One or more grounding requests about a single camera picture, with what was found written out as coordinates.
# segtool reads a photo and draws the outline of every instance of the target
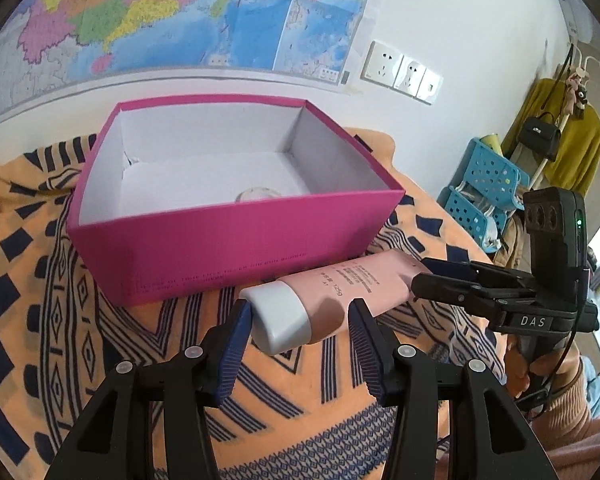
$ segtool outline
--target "round object in box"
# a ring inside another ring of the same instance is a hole
[[[277,192],[275,189],[271,189],[270,187],[250,187],[249,189],[245,189],[238,198],[235,199],[236,202],[248,202],[251,200],[265,200],[267,198],[280,198],[282,195]]]

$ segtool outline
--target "patterned blanket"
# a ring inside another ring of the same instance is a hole
[[[484,260],[432,198],[393,170],[393,141],[357,133],[379,160],[388,155],[381,162],[406,190],[369,250]],[[0,167],[0,459],[15,480],[43,478],[117,362],[152,364],[199,343],[240,291],[228,287],[129,310],[107,301],[65,229],[94,140],[60,142]],[[497,377],[504,373],[504,340],[462,309],[415,301],[382,321],[436,359],[480,358]],[[167,478],[161,415],[155,403],[156,478]],[[223,479],[380,478],[394,417],[369,396],[347,333],[275,357],[249,344],[233,395],[206,414]],[[439,453],[447,435],[443,405]]]

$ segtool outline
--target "white tube cap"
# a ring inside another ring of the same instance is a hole
[[[311,341],[311,323],[306,309],[285,282],[244,288],[240,298],[253,306],[251,336],[265,354],[280,354]]]

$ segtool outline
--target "human hand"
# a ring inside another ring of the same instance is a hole
[[[507,337],[507,352],[504,355],[504,367],[507,374],[507,391],[509,395],[517,399],[523,392],[526,392],[530,383],[530,371],[535,375],[547,377],[554,370],[555,365],[558,364],[563,352],[564,348],[554,350],[536,359],[536,361],[529,365],[518,351],[517,336],[509,334]],[[552,381],[551,390],[559,390],[570,384],[576,378],[579,369],[580,351],[574,342]]]

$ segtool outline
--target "black handbag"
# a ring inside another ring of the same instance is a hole
[[[545,123],[542,117],[549,115],[545,112],[539,117],[529,117],[522,125],[522,130],[518,135],[518,142],[521,142],[533,152],[555,162],[560,148],[560,128],[553,123]]]

